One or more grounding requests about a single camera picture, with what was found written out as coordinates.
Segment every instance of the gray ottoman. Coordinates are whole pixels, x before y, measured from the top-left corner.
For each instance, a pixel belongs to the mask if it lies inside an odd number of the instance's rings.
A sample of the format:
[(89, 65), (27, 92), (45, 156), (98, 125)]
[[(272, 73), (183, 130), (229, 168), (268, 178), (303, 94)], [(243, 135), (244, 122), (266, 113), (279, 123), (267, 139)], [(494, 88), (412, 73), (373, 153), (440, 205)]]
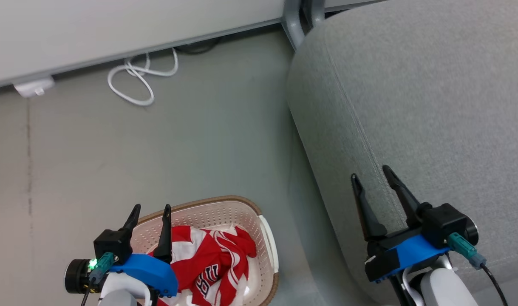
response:
[[(497, 279), (518, 278), (518, 0), (389, 0), (333, 16), (298, 49), (288, 103), (348, 267), (374, 300), (396, 298), (366, 279), (350, 175), (395, 231), (405, 215), (383, 164), (418, 200), (470, 216)], [(453, 260), (472, 292), (490, 286)]]

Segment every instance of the pink perforated basket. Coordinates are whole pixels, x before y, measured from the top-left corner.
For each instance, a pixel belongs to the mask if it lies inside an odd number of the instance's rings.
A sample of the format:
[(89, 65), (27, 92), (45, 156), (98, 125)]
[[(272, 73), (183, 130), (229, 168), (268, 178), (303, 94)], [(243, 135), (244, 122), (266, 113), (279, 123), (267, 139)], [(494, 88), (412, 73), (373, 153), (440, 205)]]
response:
[[(134, 252), (149, 253), (159, 241), (162, 213), (141, 218), (130, 242)], [(253, 202), (240, 196), (220, 196), (172, 207), (172, 226), (199, 229), (228, 229), (237, 225), (246, 230), (257, 246), (257, 257), (249, 259), (249, 280), (243, 297), (245, 306), (266, 306), (278, 289), (278, 253), (268, 222)]]

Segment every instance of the basket rim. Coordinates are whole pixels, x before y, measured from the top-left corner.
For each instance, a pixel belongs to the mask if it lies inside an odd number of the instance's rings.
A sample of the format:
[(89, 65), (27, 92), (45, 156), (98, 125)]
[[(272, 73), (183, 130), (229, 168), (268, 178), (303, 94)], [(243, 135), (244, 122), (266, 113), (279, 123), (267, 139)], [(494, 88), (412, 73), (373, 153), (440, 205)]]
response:
[[(206, 205), (206, 204), (223, 202), (223, 201), (240, 202), (240, 203), (246, 204), (247, 206), (251, 207), (251, 209), (253, 209), (253, 211), (255, 211), (255, 213), (257, 213), (257, 216), (263, 214), (255, 203), (253, 203), (251, 200), (249, 200), (247, 198), (244, 198), (243, 196), (238, 196), (238, 195), (216, 196), (214, 198), (208, 198), (208, 199), (197, 200), (197, 201), (180, 204), (175, 207), (172, 207), (172, 213), (175, 213), (176, 211), (180, 211), (183, 209), (188, 209), (191, 207), (198, 207), (200, 205)], [(154, 213), (150, 213), (149, 215), (145, 215), (144, 217), (141, 217), (140, 219), (138, 219), (138, 224), (142, 224), (149, 220), (160, 217), (163, 213), (164, 213), (164, 211), (160, 210), (158, 212), (154, 212)], [(272, 299), (274, 299), (274, 295), (276, 294), (276, 291), (278, 291), (279, 282), (280, 282), (280, 273), (279, 272), (274, 273), (274, 279), (272, 279), (272, 288), (270, 289), (270, 293), (259, 306), (267, 306), (268, 304), (270, 304)]]

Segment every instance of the green led light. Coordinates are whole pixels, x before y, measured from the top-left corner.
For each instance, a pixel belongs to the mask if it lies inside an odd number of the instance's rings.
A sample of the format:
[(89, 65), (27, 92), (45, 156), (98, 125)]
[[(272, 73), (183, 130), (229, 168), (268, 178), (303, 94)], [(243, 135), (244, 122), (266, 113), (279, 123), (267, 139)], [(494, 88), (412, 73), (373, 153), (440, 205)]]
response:
[(89, 260), (89, 269), (93, 270), (94, 268), (96, 268), (97, 262), (98, 261), (96, 260), (96, 258)]

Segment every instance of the floor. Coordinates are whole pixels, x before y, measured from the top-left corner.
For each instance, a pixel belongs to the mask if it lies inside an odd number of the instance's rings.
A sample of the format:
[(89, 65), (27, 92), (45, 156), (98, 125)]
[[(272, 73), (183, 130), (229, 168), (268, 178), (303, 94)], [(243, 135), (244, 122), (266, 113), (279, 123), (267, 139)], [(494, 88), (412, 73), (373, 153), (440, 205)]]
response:
[[(63, 274), (91, 258), (136, 203), (237, 194), (276, 238), (273, 306), (363, 305), (354, 290), (284, 100), (292, 48), (281, 29), (181, 55), (171, 78), (147, 77), (156, 102), (136, 107), (106, 83), (111, 63), (57, 78), (43, 96), (0, 90), (0, 305), (78, 305)], [(169, 51), (152, 68), (171, 68)], [(121, 74), (115, 86), (147, 91)], [(94, 305), (95, 299), (88, 301)]]

